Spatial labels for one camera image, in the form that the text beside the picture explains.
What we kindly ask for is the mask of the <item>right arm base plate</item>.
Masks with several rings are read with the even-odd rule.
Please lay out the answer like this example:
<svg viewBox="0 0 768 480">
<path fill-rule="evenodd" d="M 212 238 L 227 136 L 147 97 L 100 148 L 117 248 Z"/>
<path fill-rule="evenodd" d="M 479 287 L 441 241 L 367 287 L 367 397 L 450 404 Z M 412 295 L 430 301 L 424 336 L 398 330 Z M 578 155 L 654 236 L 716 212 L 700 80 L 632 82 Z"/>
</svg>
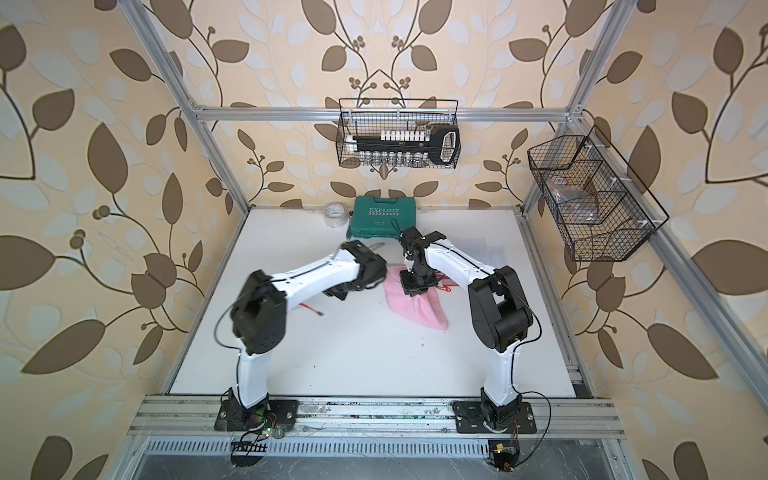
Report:
<svg viewBox="0 0 768 480">
<path fill-rule="evenodd" d="M 531 404 L 521 400 L 503 407 L 498 407 L 489 400 L 454 401 L 451 408 L 456 430 L 460 434 L 511 435 L 514 429 L 517 429 L 519 434 L 537 432 Z"/>
</svg>

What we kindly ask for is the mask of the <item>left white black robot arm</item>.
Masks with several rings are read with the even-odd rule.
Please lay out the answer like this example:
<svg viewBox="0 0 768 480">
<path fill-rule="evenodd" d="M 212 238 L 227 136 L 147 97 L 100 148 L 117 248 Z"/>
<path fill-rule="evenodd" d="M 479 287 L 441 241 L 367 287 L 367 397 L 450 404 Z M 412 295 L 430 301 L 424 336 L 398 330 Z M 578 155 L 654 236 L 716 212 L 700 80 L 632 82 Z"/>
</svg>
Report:
<svg viewBox="0 0 768 480">
<path fill-rule="evenodd" d="M 343 301 L 351 292 L 375 288 L 386 275 L 386 260 L 358 240 L 295 270 L 251 273 L 229 310 L 239 341 L 233 388 L 239 405 L 252 409 L 268 398 L 270 352 L 286 335 L 289 312 L 320 294 Z"/>
</svg>

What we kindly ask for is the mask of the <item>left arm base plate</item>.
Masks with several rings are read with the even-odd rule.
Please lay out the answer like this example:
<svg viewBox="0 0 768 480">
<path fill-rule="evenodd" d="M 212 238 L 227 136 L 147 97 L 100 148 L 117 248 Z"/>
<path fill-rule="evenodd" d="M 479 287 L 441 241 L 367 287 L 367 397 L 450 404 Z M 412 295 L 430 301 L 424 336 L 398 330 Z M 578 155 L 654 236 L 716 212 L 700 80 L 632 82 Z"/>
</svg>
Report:
<svg viewBox="0 0 768 480">
<path fill-rule="evenodd" d="M 245 432 L 262 427 L 282 431 L 293 429 L 298 419 L 297 400 L 264 399 L 253 407 L 245 408 L 232 397 L 221 401 L 214 423 L 215 431 Z"/>
</svg>

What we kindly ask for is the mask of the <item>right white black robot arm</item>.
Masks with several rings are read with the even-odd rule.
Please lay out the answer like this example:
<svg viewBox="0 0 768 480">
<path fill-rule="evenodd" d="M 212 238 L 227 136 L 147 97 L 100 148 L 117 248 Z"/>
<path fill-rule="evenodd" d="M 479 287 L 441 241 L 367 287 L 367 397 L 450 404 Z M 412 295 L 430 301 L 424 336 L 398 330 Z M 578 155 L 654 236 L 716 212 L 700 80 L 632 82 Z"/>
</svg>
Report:
<svg viewBox="0 0 768 480">
<path fill-rule="evenodd" d="M 410 227 L 401 231 L 399 243 L 410 262 L 400 274 L 406 295 L 426 294 L 438 285 L 440 274 L 466 291 L 474 332 L 493 352 L 481 397 L 497 408 L 517 404 L 521 393 L 513 383 L 514 352 L 526 339 L 534 315 L 516 271 L 472 258 L 437 231 L 422 234 Z"/>
</svg>

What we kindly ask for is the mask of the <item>pink microfiber cloth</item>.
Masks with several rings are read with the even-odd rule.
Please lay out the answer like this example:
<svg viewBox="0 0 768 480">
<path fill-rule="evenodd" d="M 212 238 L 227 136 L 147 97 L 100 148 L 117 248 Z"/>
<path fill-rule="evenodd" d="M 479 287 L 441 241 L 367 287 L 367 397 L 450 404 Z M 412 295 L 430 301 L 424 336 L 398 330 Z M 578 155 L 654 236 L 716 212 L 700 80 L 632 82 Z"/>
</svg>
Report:
<svg viewBox="0 0 768 480">
<path fill-rule="evenodd" d="M 401 284 L 402 271 L 405 271 L 404 266 L 387 267 L 383 286 L 390 310 L 419 325 L 434 330 L 447 330 L 448 319 L 440 303 L 437 289 L 430 287 L 426 293 L 416 296 L 407 295 Z"/>
</svg>

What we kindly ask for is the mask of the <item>clear mesh document bag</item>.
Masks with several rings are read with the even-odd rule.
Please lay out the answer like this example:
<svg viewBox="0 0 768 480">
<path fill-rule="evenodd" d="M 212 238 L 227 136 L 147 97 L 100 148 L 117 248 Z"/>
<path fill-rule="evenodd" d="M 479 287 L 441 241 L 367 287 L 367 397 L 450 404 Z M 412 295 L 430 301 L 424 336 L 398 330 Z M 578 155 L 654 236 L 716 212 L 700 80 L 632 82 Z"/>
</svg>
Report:
<svg viewBox="0 0 768 480">
<path fill-rule="evenodd" d="M 426 256 L 433 270 L 465 290 L 475 280 L 485 279 L 508 266 L 504 249 L 494 247 L 484 239 L 439 239 L 430 244 Z"/>
</svg>

